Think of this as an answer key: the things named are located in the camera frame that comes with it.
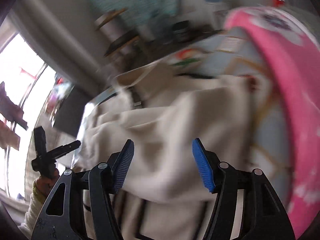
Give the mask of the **person's left hand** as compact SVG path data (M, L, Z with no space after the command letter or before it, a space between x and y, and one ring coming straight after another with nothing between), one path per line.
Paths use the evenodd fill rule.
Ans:
M54 175L52 179L40 175L35 180L35 186L37 190L47 198L59 178L60 178L59 171L56 168L54 170Z

